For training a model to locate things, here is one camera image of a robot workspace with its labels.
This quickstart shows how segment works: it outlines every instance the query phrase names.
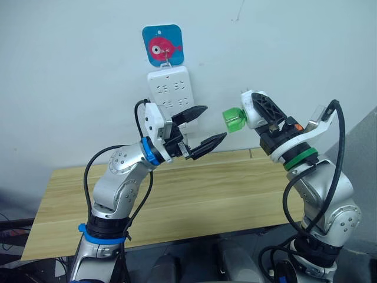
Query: blue sticker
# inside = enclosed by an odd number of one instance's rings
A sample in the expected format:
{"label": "blue sticker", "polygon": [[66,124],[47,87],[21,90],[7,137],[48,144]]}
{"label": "blue sticker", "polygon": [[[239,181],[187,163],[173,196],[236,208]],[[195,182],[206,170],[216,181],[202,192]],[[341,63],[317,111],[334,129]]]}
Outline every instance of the blue sticker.
{"label": "blue sticker", "polygon": [[182,32],[177,25],[156,25],[143,29],[143,39],[149,62],[159,67],[183,63]]}

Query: white power strip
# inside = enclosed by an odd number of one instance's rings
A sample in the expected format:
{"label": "white power strip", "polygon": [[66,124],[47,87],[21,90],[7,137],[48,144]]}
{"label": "white power strip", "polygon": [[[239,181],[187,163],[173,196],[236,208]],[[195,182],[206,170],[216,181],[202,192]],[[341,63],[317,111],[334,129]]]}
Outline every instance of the white power strip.
{"label": "white power strip", "polygon": [[[189,72],[185,66],[165,68],[148,74],[148,85],[154,102],[165,107],[173,116],[194,106]],[[197,131],[197,121],[184,123],[180,126],[184,134]]]}

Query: white wall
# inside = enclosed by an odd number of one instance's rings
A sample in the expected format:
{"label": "white wall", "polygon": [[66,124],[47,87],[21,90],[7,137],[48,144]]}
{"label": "white wall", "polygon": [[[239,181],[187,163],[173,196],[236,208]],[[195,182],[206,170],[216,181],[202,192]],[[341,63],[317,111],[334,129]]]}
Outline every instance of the white wall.
{"label": "white wall", "polygon": [[[210,107],[201,139],[225,131],[221,112],[238,106],[246,88],[267,91],[304,125],[332,98],[348,130],[377,105],[375,0],[242,3],[2,1],[1,210],[33,215],[52,169],[138,140],[134,103],[148,96],[146,75],[156,70],[141,36],[146,25],[182,29],[194,98]],[[336,141],[336,130],[321,149]],[[219,150],[258,143],[244,129]]]}

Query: orange label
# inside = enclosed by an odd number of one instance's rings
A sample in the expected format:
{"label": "orange label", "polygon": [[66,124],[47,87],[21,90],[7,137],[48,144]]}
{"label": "orange label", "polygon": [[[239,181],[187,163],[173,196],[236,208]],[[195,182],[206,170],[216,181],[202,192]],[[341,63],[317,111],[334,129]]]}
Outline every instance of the orange label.
{"label": "orange label", "polygon": [[303,130],[303,127],[300,124],[295,124],[295,128],[298,129],[299,131]]}

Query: green ring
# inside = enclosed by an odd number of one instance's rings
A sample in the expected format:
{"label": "green ring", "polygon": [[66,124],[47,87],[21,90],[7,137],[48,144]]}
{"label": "green ring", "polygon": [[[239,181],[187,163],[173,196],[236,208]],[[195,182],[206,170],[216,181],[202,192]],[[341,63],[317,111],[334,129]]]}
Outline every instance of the green ring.
{"label": "green ring", "polygon": [[307,158],[308,156],[318,153],[318,151],[314,148],[311,147],[303,152],[301,152],[299,155],[295,156],[290,162],[287,162],[284,165],[285,170],[289,171],[293,166],[301,162],[303,159]]}

